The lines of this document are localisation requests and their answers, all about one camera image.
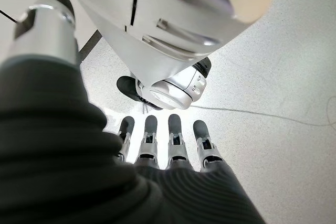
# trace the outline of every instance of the ribbed rubber sleeve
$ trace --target ribbed rubber sleeve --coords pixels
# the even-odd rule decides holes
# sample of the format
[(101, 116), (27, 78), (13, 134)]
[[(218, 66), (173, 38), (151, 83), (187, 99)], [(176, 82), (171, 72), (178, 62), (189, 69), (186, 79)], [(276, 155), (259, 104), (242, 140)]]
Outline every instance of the ribbed rubber sleeve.
[(158, 183), (168, 207), (180, 223), (264, 223), (236, 176), (225, 162), (213, 172), (137, 167)]

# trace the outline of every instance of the floor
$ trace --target floor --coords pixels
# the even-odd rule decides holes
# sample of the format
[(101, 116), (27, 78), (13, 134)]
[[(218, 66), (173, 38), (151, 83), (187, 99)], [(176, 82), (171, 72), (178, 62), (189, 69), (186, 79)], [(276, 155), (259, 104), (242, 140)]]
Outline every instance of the floor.
[(128, 161), (154, 114), (165, 168), (167, 120), (176, 113), (199, 169), (192, 125), (201, 119), (268, 223), (335, 223), (335, 13), (335, 0), (274, 0), (261, 20), (210, 56), (208, 86), (187, 111), (158, 112), (123, 96), (115, 83), (129, 70), (102, 38), (81, 65), (89, 99), (106, 113), (106, 131), (135, 118)]

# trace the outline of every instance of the robotic hand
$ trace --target robotic hand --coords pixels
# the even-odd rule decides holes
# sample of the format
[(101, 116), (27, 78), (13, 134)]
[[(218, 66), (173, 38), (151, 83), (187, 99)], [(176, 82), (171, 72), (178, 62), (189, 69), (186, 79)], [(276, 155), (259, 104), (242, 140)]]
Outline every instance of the robotic hand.
[(88, 101), (74, 30), (69, 0), (38, 0), (1, 64), (0, 223), (264, 223), (202, 121), (194, 123), (200, 173), (177, 115), (166, 170), (153, 116), (135, 165), (124, 162), (134, 120), (123, 120), (119, 136), (102, 131), (107, 120)]
[(266, 12), (271, 0), (79, 0), (135, 76), (118, 89), (155, 109), (187, 109), (199, 100), (208, 55)]

